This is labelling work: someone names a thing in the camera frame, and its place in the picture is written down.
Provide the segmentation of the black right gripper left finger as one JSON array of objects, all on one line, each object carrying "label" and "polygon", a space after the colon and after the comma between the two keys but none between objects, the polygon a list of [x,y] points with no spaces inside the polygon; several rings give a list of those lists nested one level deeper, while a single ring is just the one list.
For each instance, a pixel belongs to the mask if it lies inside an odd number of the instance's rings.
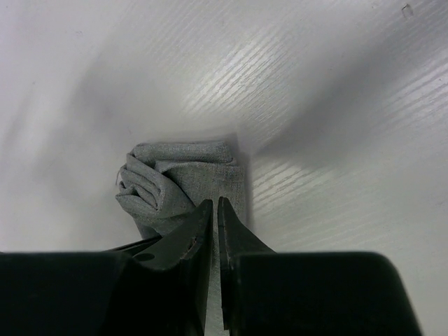
[{"label": "black right gripper left finger", "polygon": [[1,254],[2,335],[203,335],[213,204],[109,251]]}]

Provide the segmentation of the grey cloth napkin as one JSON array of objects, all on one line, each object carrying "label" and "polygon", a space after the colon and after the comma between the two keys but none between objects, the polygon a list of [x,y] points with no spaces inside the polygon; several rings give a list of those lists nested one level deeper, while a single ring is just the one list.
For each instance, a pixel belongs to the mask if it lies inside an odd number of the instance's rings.
[{"label": "grey cloth napkin", "polygon": [[140,143],[120,168],[121,208],[144,239],[168,235],[204,200],[230,200],[246,220],[245,168],[224,141]]}]

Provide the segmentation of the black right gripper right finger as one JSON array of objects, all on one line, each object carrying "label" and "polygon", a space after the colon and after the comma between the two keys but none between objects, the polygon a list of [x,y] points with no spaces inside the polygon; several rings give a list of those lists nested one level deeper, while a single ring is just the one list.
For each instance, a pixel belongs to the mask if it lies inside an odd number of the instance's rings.
[{"label": "black right gripper right finger", "polygon": [[231,335],[420,335],[396,267],[373,252],[277,253],[218,201],[223,325]]}]

